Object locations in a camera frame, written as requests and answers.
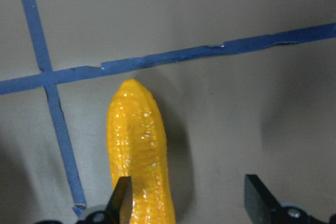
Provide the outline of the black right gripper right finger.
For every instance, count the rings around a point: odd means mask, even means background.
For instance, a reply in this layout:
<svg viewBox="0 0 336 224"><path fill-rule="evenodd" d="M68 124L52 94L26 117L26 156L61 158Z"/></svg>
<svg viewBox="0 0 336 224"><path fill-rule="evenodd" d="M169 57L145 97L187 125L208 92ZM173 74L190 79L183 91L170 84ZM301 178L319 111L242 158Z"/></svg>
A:
<svg viewBox="0 0 336 224"><path fill-rule="evenodd" d="M260 178L246 174L244 207L252 223L282 223L282 206Z"/></svg>

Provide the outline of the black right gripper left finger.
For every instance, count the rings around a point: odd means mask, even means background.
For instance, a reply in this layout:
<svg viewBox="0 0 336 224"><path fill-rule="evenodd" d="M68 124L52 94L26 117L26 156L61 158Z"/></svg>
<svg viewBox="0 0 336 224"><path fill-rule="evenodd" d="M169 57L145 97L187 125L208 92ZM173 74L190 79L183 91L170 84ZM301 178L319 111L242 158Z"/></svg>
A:
<svg viewBox="0 0 336 224"><path fill-rule="evenodd" d="M132 178L120 177L105 208L109 223L130 223L132 215Z"/></svg>

